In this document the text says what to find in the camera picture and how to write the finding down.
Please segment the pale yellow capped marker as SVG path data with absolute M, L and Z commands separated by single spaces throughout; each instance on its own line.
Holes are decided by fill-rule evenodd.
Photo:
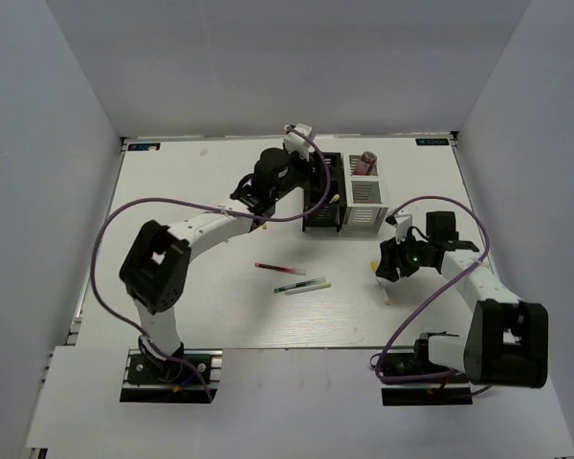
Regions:
M 303 293 L 328 289 L 328 288 L 331 288 L 331 286 L 332 286 L 332 284 L 330 282 L 311 284 L 311 285 L 306 285 L 303 287 L 298 287 L 298 288 L 287 290 L 285 292 L 285 294 L 286 295 L 299 295 L 299 294 L 303 294 Z

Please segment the red orange pen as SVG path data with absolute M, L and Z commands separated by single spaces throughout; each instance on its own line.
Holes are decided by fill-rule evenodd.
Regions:
M 255 262 L 254 266 L 258 269 L 269 270 L 269 271 L 273 271 L 273 272 L 288 273 L 288 274 L 299 275 L 299 276 L 306 275 L 306 271 L 302 270 L 302 269 L 287 268 L 287 267 L 281 267 L 281 266 L 277 266 L 277 265 L 259 263 L 259 262 Z

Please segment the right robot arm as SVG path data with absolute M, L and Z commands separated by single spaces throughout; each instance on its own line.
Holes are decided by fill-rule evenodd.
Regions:
M 542 388 L 548 376 L 549 317 L 539 303 L 514 294 L 479 259 L 479 249 L 460 238 L 451 211 L 431 211 L 417 236 L 412 218 L 391 220 L 395 235 L 380 245 L 376 275 L 396 282 L 422 268 L 436 270 L 473 315 L 465 336 L 425 332 L 402 362 L 382 357 L 379 374 L 393 383 L 432 382 L 445 373 L 469 383 Z

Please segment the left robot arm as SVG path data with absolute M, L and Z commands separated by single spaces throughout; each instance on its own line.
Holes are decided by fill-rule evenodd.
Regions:
M 139 348 L 161 381 L 183 370 L 184 344 L 176 330 L 173 307 L 180 298 L 188 266 L 196 257 L 230 238 L 247 234 L 275 214 L 276 203 L 298 187 L 325 186 L 326 167 L 319 155 L 307 161 L 281 148 L 262 151 L 254 171 L 241 179 L 224 211 L 204 211 L 185 221 L 140 229 L 121 269 L 120 280 L 135 301 L 144 333 Z

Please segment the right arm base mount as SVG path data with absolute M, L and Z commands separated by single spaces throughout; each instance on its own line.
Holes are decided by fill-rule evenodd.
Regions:
M 382 377 L 413 377 L 412 381 L 381 383 L 382 404 L 386 407 L 457 406 L 473 403 L 473 391 L 467 378 L 456 370 L 431 363 L 429 338 L 424 333 L 411 348 L 387 352 Z

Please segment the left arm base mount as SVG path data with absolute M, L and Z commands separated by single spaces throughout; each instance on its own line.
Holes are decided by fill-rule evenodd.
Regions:
M 196 367 L 212 397 L 221 379 L 221 350 L 188 350 L 185 359 Z M 187 366 L 168 361 L 162 373 L 138 349 L 130 349 L 121 383 L 121 403 L 210 404 L 200 379 Z

